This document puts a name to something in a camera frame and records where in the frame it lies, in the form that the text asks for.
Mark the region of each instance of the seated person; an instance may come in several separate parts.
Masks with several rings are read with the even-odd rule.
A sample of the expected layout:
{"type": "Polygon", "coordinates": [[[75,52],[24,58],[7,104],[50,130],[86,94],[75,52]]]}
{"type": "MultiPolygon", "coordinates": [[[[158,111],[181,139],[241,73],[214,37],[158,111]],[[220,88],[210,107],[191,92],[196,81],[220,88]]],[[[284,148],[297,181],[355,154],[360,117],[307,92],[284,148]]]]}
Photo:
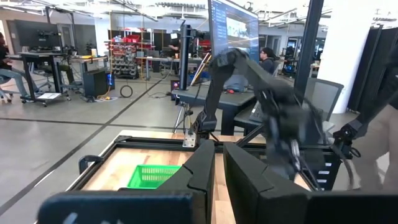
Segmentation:
{"type": "MultiPolygon", "coordinates": [[[[15,79],[15,83],[17,85],[19,93],[21,93],[21,96],[29,97],[29,94],[26,92],[26,89],[24,87],[24,81],[22,79],[22,77],[25,77],[25,72],[17,70],[11,65],[8,65],[8,63],[11,63],[12,60],[6,57],[6,55],[8,54],[8,48],[5,46],[5,43],[6,41],[4,40],[4,36],[2,33],[0,33],[0,75],[15,79]]],[[[36,84],[32,82],[32,85],[34,91],[38,93],[39,89],[37,88],[36,84]]]]}
{"type": "Polygon", "coordinates": [[[261,49],[260,59],[262,60],[262,62],[260,63],[260,66],[271,75],[276,69],[274,63],[275,58],[276,55],[274,54],[274,51],[269,47],[264,47],[263,49],[261,49]]]}

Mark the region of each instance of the metal bracket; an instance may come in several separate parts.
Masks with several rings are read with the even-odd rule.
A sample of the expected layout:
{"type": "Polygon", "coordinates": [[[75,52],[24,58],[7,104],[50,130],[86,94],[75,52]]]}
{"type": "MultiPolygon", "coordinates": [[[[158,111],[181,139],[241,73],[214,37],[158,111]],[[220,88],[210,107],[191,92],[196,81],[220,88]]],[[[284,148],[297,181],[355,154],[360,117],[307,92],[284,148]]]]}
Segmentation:
{"type": "Polygon", "coordinates": [[[182,147],[195,147],[197,135],[195,133],[189,134],[189,131],[185,133],[182,147]]]}
{"type": "Polygon", "coordinates": [[[87,168],[89,162],[103,162],[104,158],[100,156],[83,156],[79,160],[79,173],[82,174],[87,168]]]}
{"type": "Polygon", "coordinates": [[[132,138],[131,136],[118,136],[118,137],[114,140],[114,142],[115,142],[115,143],[119,143],[119,142],[123,142],[123,141],[128,140],[128,139],[131,139],[131,138],[132,138]]]}

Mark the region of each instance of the storage rack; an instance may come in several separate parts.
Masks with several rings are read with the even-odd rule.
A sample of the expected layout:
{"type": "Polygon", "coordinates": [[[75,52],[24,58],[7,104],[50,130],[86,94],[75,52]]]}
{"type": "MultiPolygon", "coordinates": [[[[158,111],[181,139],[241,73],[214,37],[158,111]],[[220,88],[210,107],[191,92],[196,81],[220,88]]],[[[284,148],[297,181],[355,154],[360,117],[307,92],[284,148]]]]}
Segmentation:
{"type": "Polygon", "coordinates": [[[108,48],[111,52],[111,71],[116,78],[139,78],[136,43],[109,41],[108,48]]]}

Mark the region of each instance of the wooden board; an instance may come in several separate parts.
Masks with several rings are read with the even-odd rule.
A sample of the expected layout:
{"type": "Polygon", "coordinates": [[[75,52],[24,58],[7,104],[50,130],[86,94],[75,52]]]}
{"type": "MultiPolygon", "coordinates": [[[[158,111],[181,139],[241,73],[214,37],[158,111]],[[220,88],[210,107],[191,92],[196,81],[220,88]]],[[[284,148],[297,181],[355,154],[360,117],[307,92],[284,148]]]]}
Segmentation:
{"type": "MultiPolygon", "coordinates": [[[[119,135],[142,138],[183,138],[183,134],[147,131],[122,131],[119,135]]],[[[235,142],[241,137],[218,136],[218,139],[220,141],[235,142]]],[[[264,140],[259,138],[253,139],[252,142],[264,143],[264,140]]],[[[98,172],[88,181],[83,190],[118,190],[121,187],[127,186],[134,169],[139,164],[182,165],[192,154],[192,152],[118,148],[115,149],[109,159],[105,161],[98,172]]],[[[295,183],[306,187],[304,180],[300,176],[296,178],[295,183]]],[[[212,223],[235,223],[225,181],[222,154],[216,154],[215,158],[212,223]]]]}

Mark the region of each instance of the desk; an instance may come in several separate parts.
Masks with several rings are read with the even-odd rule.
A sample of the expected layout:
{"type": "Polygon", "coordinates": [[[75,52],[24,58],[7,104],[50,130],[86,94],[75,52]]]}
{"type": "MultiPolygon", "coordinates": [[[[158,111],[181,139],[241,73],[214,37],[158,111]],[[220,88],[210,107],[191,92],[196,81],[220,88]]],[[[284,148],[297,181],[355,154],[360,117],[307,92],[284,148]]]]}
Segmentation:
{"type": "MultiPolygon", "coordinates": [[[[156,61],[156,62],[180,62],[180,59],[175,59],[175,58],[136,57],[136,59],[145,60],[146,80],[150,80],[150,75],[149,75],[149,61],[150,60],[156,61]]],[[[201,61],[202,61],[202,58],[188,58],[188,63],[193,62],[193,63],[200,64],[201,61]]]]}
{"type": "MultiPolygon", "coordinates": [[[[163,138],[163,139],[183,139],[182,133],[158,133],[152,131],[121,131],[120,136],[135,136],[140,138],[163,138]]],[[[238,136],[218,136],[220,141],[237,141],[238,136]]],[[[253,139],[252,142],[262,142],[263,139],[253,139]]],[[[101,154],[104,156],[111,143],[101,154]]],[[[79,188],[78,183],[93,170],[95,165],[90,165],[82,175],[67,190],[117,190],[127,186],[131,174],[138,164],[157,164],[157,165],[182,165],[192,152],[180,151],[161,151],[148,149],[116,148],[113,153],[103,162],[103,165],[91,176],[91,178],[79,188]]],[[[301,176],[297,176],[296,184],[306,186],[301,176]]],[[[234,214],[229,200],[228,189],[224,175],[224,160],[222,154],[215,157],[215,181],[213,189],[213,211],[212,223],[235,223],[234,214]]]]}
{"type": "Polygon", "coordinates": [[[29,94],[30,97],[24,97],[22,96],[22,100],[32,100],[34,102],[39,101],[42,102],[44,106],[47,106],[47,101],[48,100],[41,100],[36,98],[35,92],[33,89],[33,80],[30,75],[29,71],[29,66],[28,63],[30,62],[48,62],[49,65],[51,65],[52,68],[52,75],[54,79],[54,88],[56,93],[62,93],[62,87],[60,86],[59,82],[59,76],[58,76],[58,70],[56,69],[55,66],[55,61],[54,58],[56,56],[59,56],[61,54],[59,53],[30,53],[30,52],[20,52],[18,55],[10,55],[9,58],[12,60],[21,60],[24,63],[24,70],[25,70],[25,77],[26,81],[29,87],[29,94]]]}
{"type": "MultiPolygon", "coordinates": [[[[59,65],[60,65],[60,62],[62,62],[63,58],[57,57],[56,59],[57,59],[57,68],[58,68],[57,71],[59,72],[59,65]]],[[[64,88],[81,88],[81,86],[83,86],[83,88],[82,88],[83,93],[81,93],[80,98],[86,102],[94,102],[95,96],[87,95],[88,92],[94,92],[94,90],[93,91],[87,91],[87,90],[92,90],[95,86],[93,79],[90,79],[87,76],[87,72],[88,72],[87,63],[98,62],[100,60],[103,60],[104,68],[107,69],[108,57],[95,57],[95,58],[71,57],[70,59],[68,59],[69,63],[79,63],[80,64],[80,74],[81,74],[82,85],[71,85],[69,83],[69,85],[62,84],[62,87],[64,87],[64,88]]]]}
{"type": "MultiPolygon", "coordinates": [[[[208,86],[201,86],[197,99],[195,96],[198,91],[198,86],[191,86],[188,90],[173,90],[172,94],[178,95],[182,102],[191,105],[204,105],[208,93],[208,86]]],[[[247,106],[255,103],[256,97],[250,90],[244,93],[222,93],[218,109],[223,110],[223,118],[221,120],[221,134],[232,136],[234,134],[234,118],[235,116],[245,109],[247,106]]]]}
{"type": "MultiPolygon", "coordinates": [[[[243,109],[240,113],[238,113],[234,118],[234,125],[237,127],[244,128],[243,135],[249,134],[253,129],[259,126],[261,123],[258,121],[253,121],[249,119],[251,111],[254,105],[250,105],[247,108],[243,109]]],[[[335,124],[329,121],[322,122],[323,132],[327,133],[332,128],[335,127],[335,124]]]]}

